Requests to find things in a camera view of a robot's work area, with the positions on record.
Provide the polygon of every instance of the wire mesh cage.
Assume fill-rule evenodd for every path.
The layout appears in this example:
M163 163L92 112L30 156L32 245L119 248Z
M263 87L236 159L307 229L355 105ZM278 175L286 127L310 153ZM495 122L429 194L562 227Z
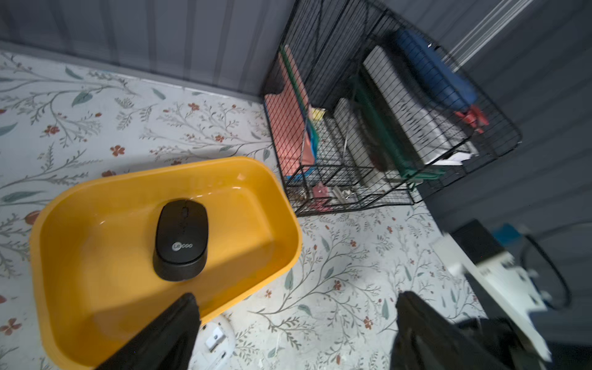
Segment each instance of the wire mesh cage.
M297 216L421 201L522 135L429 36L372 0L300 0L263 87Z

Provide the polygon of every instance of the yellow plastic tray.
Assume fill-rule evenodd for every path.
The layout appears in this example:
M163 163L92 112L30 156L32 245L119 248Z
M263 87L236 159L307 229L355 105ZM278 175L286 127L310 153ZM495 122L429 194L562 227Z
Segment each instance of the yellow plastic tray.
M162 207L180 198L207 209L208 258L197 277L168 282L154 272L152 253ZM195 295L208 322L286 273L301 244L279 181L253 159L74 186L41 212L30 239L43 346L62 369L93 368L185 292Z

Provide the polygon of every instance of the computer mouse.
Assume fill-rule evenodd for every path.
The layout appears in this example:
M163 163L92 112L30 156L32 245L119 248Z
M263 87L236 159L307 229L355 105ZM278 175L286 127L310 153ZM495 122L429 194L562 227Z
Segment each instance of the computer mouse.
M208 252L208 213L192 200L167 203L156 227L152 262L156 274L168 281L197 276L205 267Z

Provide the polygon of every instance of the floral vinyl floor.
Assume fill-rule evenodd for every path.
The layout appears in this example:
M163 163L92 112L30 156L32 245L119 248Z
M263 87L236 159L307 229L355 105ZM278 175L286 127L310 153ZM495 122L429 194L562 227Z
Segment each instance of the floral vinyl floor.
M28 235L68 187L234 155L276 170L261 104L0 52L0 370L56 369L40 341ZM430 249L423 204L299 219L298 263L225 313L231 369L386 369L399 292L482 316Z

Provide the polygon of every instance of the metal wire grid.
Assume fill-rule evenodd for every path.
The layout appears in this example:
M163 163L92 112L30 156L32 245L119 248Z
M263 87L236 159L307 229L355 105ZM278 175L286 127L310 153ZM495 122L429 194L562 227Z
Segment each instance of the metal wire grid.
M451 68L458 69L457 75L476 87L476 104L489 120L482 134L475 133L451 109L428 98L402 54L385 45L387 35L401 27L420 33ZM381 3L297 1L279 49L288 50L289 55L286 59L278 53L263 94L288 94L298 101L295 105L286 99L266 98L268 118L274 115L269 123L282 181L297 216L414 204L422 199L415 189L417 183L421 182L422 196L428 197L512 151L522 140L516 126L446 50ZM434 68L434 65L426 62L424 67ZM287 69L293 69L292 76ZM392 79L392 69L397 81ZM398 130L395 136L400 139L397 143L413 158L411 175L399 175L392 163L377 166L372 148L379 145L356 102L358 91L352 87L353 76L366 77L361 86L384 97L376 105L395 122L398 121L395 116L400 117L402 110L411 107L415 111L412 121L417 124L394 125ZM311 107L324 108L327 112L322 119L310 120ZM305 155L307 148L313 146L307 143L310 136L306 133L307 123L318 134L318 150L313 161ZM454 152L470 151L471 145L479 155L463 161L461 166L434 165ZM287 162L296 165L289 169ZM437 179L417 179L434 170L445 173ZM315 185L319 182L333 191L315 196ZM343 188L354 193L346 202L335 194L335 190Z

